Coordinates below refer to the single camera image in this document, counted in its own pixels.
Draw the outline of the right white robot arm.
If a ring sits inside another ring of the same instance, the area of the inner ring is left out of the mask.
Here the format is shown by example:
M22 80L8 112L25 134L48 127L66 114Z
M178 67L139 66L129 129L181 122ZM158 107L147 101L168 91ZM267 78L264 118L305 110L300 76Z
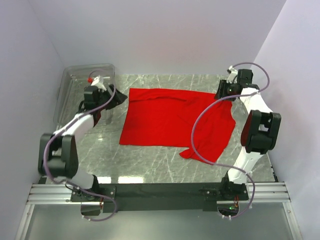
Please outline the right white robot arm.
M234 167L222 178L219 193L226 200L235 197L246 199L246 174L275 147L282 117L273 112L263 100L258 85L253 84L252 70L236 70L231 66L227 72L229 76L219 82L215 99L231 97L228 100L233 102L239 98L248 112L248 117L240 136L240 153Z

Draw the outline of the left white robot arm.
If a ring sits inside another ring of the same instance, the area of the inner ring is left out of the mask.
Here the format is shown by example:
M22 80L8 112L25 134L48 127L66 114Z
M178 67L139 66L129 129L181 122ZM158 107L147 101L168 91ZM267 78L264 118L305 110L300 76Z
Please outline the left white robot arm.
M69 183L82 190L82 195L88 201L96 200L101 193L98 178L80 170L77 143L97 125L103 110L112 110L127 98L113 84L107 88L87 86L73 119L61 129L40 137L39 174L47 176L54 183Z

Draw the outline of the clear plastic bin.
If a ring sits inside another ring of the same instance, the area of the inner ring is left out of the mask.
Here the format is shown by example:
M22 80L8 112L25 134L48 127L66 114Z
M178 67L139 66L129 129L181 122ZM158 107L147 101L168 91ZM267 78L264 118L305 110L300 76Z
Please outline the clear plastic bin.
M114 65L76 65L64 69L53 118L56 125L64 126L72 120L84 99L84 89L89 85L88 77L97 75L103 76L106 85L112 83L115 79Z

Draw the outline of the red t shirt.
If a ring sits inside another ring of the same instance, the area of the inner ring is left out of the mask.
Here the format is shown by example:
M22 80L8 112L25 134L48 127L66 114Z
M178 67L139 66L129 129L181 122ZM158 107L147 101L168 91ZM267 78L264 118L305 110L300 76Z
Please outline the red t shirt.
M232 103L222 101L211 109L209 92L131 88L120 145L184 148L180 156L214 163L228 146L236 121Z

